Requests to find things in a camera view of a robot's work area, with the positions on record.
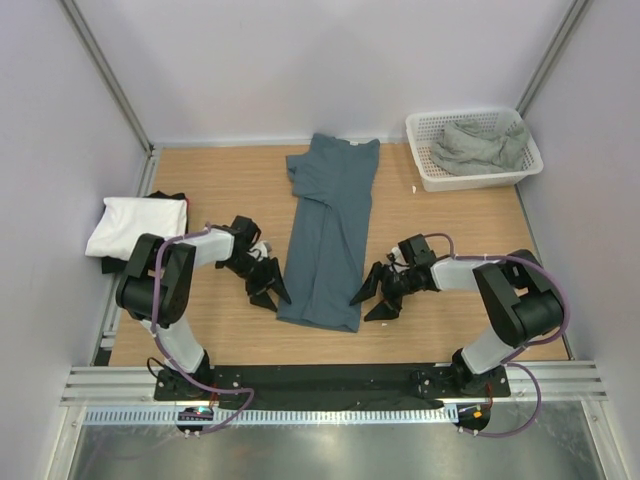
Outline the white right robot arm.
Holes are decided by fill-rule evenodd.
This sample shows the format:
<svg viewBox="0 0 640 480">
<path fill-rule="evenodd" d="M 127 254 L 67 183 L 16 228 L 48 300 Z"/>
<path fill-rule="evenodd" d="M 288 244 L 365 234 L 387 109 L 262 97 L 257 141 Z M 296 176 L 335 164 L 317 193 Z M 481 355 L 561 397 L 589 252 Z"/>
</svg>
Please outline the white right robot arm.
<svg viewBox="0 0 640 480">
<path fill-rule="evenodd" d="M 489 326 L 471 344 L 457 350 L 446 380 L 464 396 L 488 392 L 490 378 L 507 361 L 530 346 L 554 341 L 566 329 L 568 302 L 556 281 L 533 253 L 520 249 L 507 255 L 458 255 L 452 238 L 449 253 L 438 256 L 429 234 L 417 234 L 372 265 L 350 304 L 379 296 L 367 321 L 399 317 L 406 296 L 421 291 L 470 291 L 480 294 Z"/>
</svg>

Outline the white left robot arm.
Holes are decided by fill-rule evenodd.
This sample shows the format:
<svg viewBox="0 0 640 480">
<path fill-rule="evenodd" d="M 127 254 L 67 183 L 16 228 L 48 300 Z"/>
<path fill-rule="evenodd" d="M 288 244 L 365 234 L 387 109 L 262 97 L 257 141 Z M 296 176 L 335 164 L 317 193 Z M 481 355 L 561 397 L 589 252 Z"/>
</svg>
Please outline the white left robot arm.
<svg viewBox="0 0 640 480">
<path fill-rule="evenodd" d="M 194 271 L 206 265 L 228 269 L 244 281 L 253 306 L 275 312 L 273 294 L 289 304 L 279 261 L 249 217 L 229 225 L 165 239 L 144 233 L 135 243 L 115 294 L 118 307 L 139 321 L 165 358 L 164 371 L 189 399 L 214 386 L 208 354 L 195 339 L 186 310 Z"/>
</svg>

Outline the blue t shirt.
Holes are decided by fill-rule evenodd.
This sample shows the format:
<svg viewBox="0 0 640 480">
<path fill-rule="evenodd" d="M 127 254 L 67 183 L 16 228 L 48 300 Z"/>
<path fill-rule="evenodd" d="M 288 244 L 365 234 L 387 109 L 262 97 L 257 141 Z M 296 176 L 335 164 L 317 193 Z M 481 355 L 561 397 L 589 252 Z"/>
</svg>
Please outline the blue t shirt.
<svg viewBox="0 0 640 480">
<path fill-rule="evenodd" d="M 380 141 L 354 143 L 316 133 L 309 150 L 286 158 L 297 206 L 284 269 L 290 302 L 276 318 L 356 333 L 361 308 L 372 186 Z"/>
</svg>

